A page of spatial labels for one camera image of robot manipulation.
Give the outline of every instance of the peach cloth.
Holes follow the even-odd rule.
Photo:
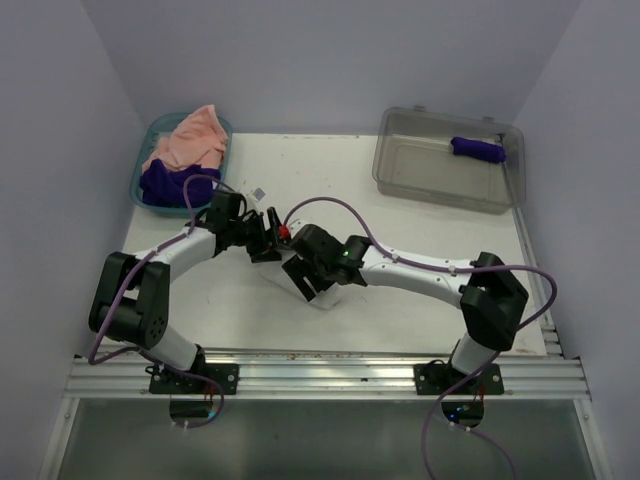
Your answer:
[[[205,105],[180,122],[170,137],[158,140],[158,146],[142,164],[142,172],[156,158],[170,172],[184,170],[191,165],[220,168],[227,140],[227,133],[218,121],[215,107]]]

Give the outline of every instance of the gray wall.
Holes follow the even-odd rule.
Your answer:
[[[640,456],[640,3],[584,0],[516,124],[526,219],[560,285],[562,344],[584,360],[617,478]]]
[[[376,132],[391,106],[512,121],[580,0],[83,0],[143,121]]]
[[[33,478],[143,133],[82,5],[0,9],[0,478]]]

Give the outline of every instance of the teal laundry basket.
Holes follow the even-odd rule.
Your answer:
[[[149,156],[156,148],[158,144],[158,139],[161,137],[168,137],[171,135],[178,124],[182,122],[189,113],[169,113],[167,115],[163,115],[154,121],[149,130],[147,130],[147,134],[144,137],[144,141],[142,142],[142,147],[140,147],[140,153],[138,154],[138,161],[136,162],[136,167],[133,170],[133,177],[131,178],[131,186],[129,187],[129,194],[131,195],[131,200],[133,203],[138,205],[139,207],[146,208],[147,210],[151,210],[152,212],[156,212],[163,215],[170,215],[174,217],[188,217],[189,210],[184,207],[157,207],[155,205],[147,205],[142,201],[142,189],[140,188],[140,175],[142,174],[142,164],[149,159]],[[227,122],[224,118],[218,117],[220,121],[220,125],[224,128],[224,131],[227,132],[227,136],[229,140],[227,141],[227,150],[224,154],[224,161],[222,162],[222,167],[220,168],[220,179],[224,181],[225,175],[227,173],[227,168],[229,167],[229,160],[231,158],[231,136],[233,134],[233,129],[229,122]],[[202,207],[198,207],[198,209],[202,209],[208,207],[210,204],[203,205]]]

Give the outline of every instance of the plastic container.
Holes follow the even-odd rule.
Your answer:
[[[454,156],[450,141],[456,136],[502,145],[507,159],[492,164]],[[373,178],[385,195],[503,213],[525,200],[524,138],[511,125],[390,108],[380,126]]]
[[[167,115],[163,115],[162,117],[155,120],[149,130],[147,130],[147,134],[144,137],[144,141],[142,142],[142,147],[140,147],[140,153],[138,154],[138,160],[136,162],[136,167],[133,170],[133,177],[131,178],[131,185],[129,187],[129,195],[131,195],[131,200],[133,203],[138,205],[139,207],[146,208],[147,210],[151,210],[152,212],[170,215],[175,217],[188,217],[189,210],[185,207],[156,207],[154,205],[147,205],[142,201],[142,189],[140,188],[140,175],[142,174],[142,164],[149,159],[149,156],[156,148],[158,144],[158,139],[161,137],[168,137],[171,133],[176,129],[178,124],[182,122],[189,113],[169,113]],[[218,117],[220,121],[220,125],[224,128],[224,131],[227,132],[227,136],[229,140],[227,141],[227,150],[224,154],[224,161],[222,162],[222,167],[220,168],[220,179],[224,181],[225,174],[227,172],[227,168],[229,167],[229,159],[231,158],[231,136],[233,134],[233,129],[229,122],[227,122],[224,118]],[[203,205],[202,207],[198,207],[198,209],[202,209],[204,207],[209,206]]]

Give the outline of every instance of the white table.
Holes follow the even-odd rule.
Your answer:
[[[261,209],[281,219],[296,203],[332,195],[351,203],[378,239],[401,250],[474,259],[480,251],[523,263],[510,213],[495,216],[381,195],[371,176],[376,137],[238,134],[226,182],[243,193],[260,187]],[[361,229],[333,204],[299,215],[340,240]],[[149,248],[174,235],[184,219],[136,208],[124,251]],[[526,275],[518,275],[531,290]],[[392,288],[348,286],[330,311],[307,305],[255,272],[244,249],[230,249],[193,268],[171,286],[170,322],[204,347],[448,354],[464,332],[461,312],[437,300]],[[526,314],[533,311],[533,301]],[[546,355],[537,323],[521,331],[510,352]]]

